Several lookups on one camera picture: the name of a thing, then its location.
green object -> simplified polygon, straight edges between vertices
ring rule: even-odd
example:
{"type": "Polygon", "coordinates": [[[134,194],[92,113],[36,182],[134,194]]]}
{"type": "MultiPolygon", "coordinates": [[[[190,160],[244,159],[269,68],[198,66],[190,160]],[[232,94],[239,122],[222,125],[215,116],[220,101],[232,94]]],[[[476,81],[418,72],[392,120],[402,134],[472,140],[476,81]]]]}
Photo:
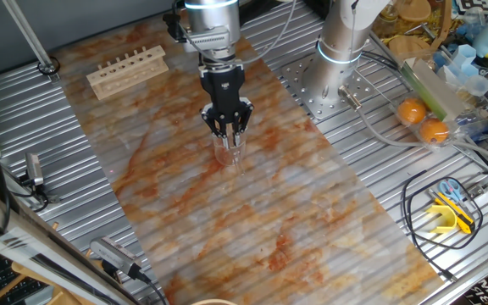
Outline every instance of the green object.
{"type": "Polygon", "coordinates": [[[430,110],[436,115],[439,120],[443,120],[447,113],[441,107],[441,105],[432,97],[428,90],[421,84],[417,76],[413,73],[412,68],[408,63],[404,62],[402,66],[401,73],[404,78],[408,81],[410,86],[419,94],[423,101],[429,106],[430,110]]]}

glass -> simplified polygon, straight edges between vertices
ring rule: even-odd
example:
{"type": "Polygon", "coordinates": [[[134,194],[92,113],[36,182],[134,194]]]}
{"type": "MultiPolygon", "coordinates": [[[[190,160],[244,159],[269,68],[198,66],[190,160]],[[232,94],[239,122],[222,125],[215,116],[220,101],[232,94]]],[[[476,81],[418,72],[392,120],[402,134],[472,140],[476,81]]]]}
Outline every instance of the glass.
{"type": "Polygon", "coordinates": [[[397,24],[398,10],[393,5],[387,5],[381,13],[378,15],[374,24],[372,25],[372,31],[379,37],[385,38],[392,35],[397,24]]]}
{"type": "Polygon", "coordinates": [[[235,143],[232,125],[227,125],[227,142],[229,144],[229,149],[227,149],[222,138],[213,136],[214,155],[218,162],[225,166],[240,164],[246,152],[246,137],[246,133],[240,135],[240,143],[235,143]]]}

metal rod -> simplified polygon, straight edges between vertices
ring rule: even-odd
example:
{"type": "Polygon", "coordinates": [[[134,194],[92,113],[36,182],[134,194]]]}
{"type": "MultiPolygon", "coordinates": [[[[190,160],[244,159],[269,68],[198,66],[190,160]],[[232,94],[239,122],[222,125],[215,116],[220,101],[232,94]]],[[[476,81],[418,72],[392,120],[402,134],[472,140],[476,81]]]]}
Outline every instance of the metal rod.
{"type": "Polygon", "coordinates": [[[22,10],[20,9],[16,1],[3,0],[3,4],[5,4],[5,7],[7,8],[10,15],[13,17],[14,22],[16,22],[16,25],[22,32],[22,35],[24,35],[25,39],[30,44],[33,53],[41,62],[41,67],[45,69],[45,72],[54,71],[54,65],[52,63],[52,60],[48,56],[44,47],[42,47],[42,44],[41,42],[39,42],[39,39],[35,35],[33,29],[31,29],[29,22],[27,22],[27,19],[25,18],[22,10]]]}

clear plastic cup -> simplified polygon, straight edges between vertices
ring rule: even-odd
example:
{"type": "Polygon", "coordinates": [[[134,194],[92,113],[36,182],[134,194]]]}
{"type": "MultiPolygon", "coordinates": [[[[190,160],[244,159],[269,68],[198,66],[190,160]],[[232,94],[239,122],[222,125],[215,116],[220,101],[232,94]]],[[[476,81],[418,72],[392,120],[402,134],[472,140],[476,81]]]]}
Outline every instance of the clear plastic cup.
{"type": "Polygon", "coordinates": [[[227,143],[229,149],[225,147],[224,139],[213,136],[213,149],[216,159],[225,166],[240,164],[246,152],[246,133],[240,135],[239,143],[235,143],[232,126],[228,125],[227,143]]]}

marble-patterned mat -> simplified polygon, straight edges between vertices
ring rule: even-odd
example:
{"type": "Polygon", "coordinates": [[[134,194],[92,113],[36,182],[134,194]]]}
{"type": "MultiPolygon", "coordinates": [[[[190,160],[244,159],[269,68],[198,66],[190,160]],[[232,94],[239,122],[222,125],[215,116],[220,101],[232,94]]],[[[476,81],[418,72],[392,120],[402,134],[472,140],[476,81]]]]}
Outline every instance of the marble-patterned mat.
{"type": "MultiPolygon", "coordinates": [[[[255,54],[245,40],[237,54],[255,54]]],[[[262,62],[242,168],[214,157],[197,55],[161,17],[54,54],[65,94],[170,303],[416,304],[442,281],[262,62]],[[161,45],[169,72],[98,101],[98,64],[161,45]]]]}

